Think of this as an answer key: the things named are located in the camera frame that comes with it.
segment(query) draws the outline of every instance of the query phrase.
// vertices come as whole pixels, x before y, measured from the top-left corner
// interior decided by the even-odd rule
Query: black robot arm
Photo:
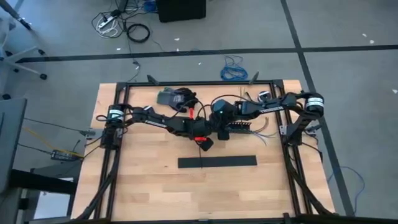
[[[131,117],[124,120],[124,111],[128,111],[126,116],[131,115]],[[213,145],[213,141],[207,137],[211,134],[211,126],[205,118],[168,117],[155,113],[151,106],[141,108],[132,107],[131,105],[111,105],[102,137],[104,140],[103,146],[114,147],[110,144],[119,143],[119,141],[116,141],[117,138],[115,136],[134,123],[146,123],[164,128],[171,134],[194,140],[204,151],[209,150]]]
[[[218,100],[211,106],[210,121],[215,126],[220,140],[228,140],[229,133],[225,127],[237,120],[250,120],[266,113],[280,110],[292,110],[299,117],[295,123],[284,130],[284,141],[288,144],[300,145],[302,132],[308,124],[323,116],[323,97],[318,93],[287,93],[284,96],[270,99],[271,95],[264,91],[259,95],[259,101],[236,101],[234,105],[225,100]]]

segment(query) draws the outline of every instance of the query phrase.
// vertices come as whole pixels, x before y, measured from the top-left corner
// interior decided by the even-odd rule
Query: power strip
[[[98,25],[99,29],[102,29],[102,27],[106,26],[108,23],[112,22],[112,20],[114,20],[116,17],[109,17],[108,20],[106,22],[102,22],[100,25]]]

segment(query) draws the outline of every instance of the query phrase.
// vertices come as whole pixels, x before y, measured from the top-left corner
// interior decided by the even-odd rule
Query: wooden table
[[[298,80],[284,80],[284,85],[286,92],[299,93],[301,90]],[[247,91],[251,96],[256,96],[261,90],[269,88],[264,85],[187,87],[197,92],[197,97],[204,104],[219,95],[240,95]],[[108,106],[113,104],[115,88],[115,83],[99,86],[92,128],[103,129],[104,123],[96,121],[95,116],[106,115]],[[134,87],[129,93],[129,103],[133,106],[152,105],[156,113],[171,116],[175,113],[174,110],[156,104],[157,93],[163,88],[164,86]],[[236,98],[231,97],[225,99],[236,101]],[[292,112],[293,121],[297,116]],[[265,117],[269,118],[270,123],[263,133],[276,133],[278,127],[275,113],[251,120],[251,129],[260,128]],[[281,217],[284,212],[294,216],[279,135],[274,137],[266,139],[265,146],[257,136],[251,134],[232,134],[229,141],[219,141],[216,134],[213,134],[211,138],[215,143],[209,151],[201,152],[203,157],[256,155],[258,165],[179,169],[179,157],[198,157],[198,146],[193,141],[176,137],[162,128],[133,124],[123,137],[113,220],[270,218]],[[317,146],[315,140],[305,134],[303,142]],[[87,147],[86,153],[96,146],[93,144]],[[307,185],[319,201],[333,212],[318,152],[307,146],[299,146],[299,150]],[[84,210],[97,191],[103,156],[104,150],[98,149],[84,160],[72,218]],[[107,198],[105,194],[102,213]],[[300,206],[304,211],[301,197]]]

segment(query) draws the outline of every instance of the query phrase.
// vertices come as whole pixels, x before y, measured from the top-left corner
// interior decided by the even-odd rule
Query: black floor line
[[[280,3],[282,4],[283,10],[284,10],[284,13],[286,16],[286,20],[287,20],[287,25],[289,26],[290,33],[292,34],[294,45],[297,49],[302,50],[301,44],[299,41],[299,36],[297,35],[296,28],[294,27],[292,15],[290,13],[287,2],[286,2],[286,0],[280,0]],[[309,90],[316,91],[315,85],[313,83],[313,80],[312,80],[312,77],[310,74],[310,70],[308,69],[307,61],[306,61],[304,53],[302,51],[298,52],[298,59],[300,60],[300,64],[301,64],[301,67],[303,70],[305,80],[307,81]],[[330,164],[333,169],[333,172],[335,173],[335,179],[336,179],[337,187],[338,187],[338,190],[340,193],[341,202],[344,206],[346,215],[353,216],[354,215],[353,205],[351,204],[351,201],[349,199],[347,186],[345,184],[343,174],[341,173],[340,164],[338,162],[336,151],[333,146],[330,132],[329,132],[328,126],[327,126],[324,118],[322,118],[320,120],[320,124],[322,124],[322,134],[325,139],[325,145],[326,145],[326,149],[328,151]]]
[[[71,55],[54,57],[26,57],[17,63],[27,62],[68,62],[79,60],[109,60],[124,58],[152,58],[152,57],[178,57],[195,55],[226,55],[226,54],[282,54],[282,53],[311,53],[311,52],[350,52],[371,50],[397,50],[398,45],[375,45],[375,46],[347,46],[347,47],[304,47],[304,48],[274,48],[274,49],[225,49],[225,50],[202,50],[183,52],[152,52],[133,54],[104,54],[104,55]]]

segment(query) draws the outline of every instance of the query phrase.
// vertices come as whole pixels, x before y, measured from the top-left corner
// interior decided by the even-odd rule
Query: red part
[[[195,141],[206,141],[207,138],[205,138],[205,137],[195,137],[194,140]]]
[[[189,117],[193,119],[193,108],[189,108]]]

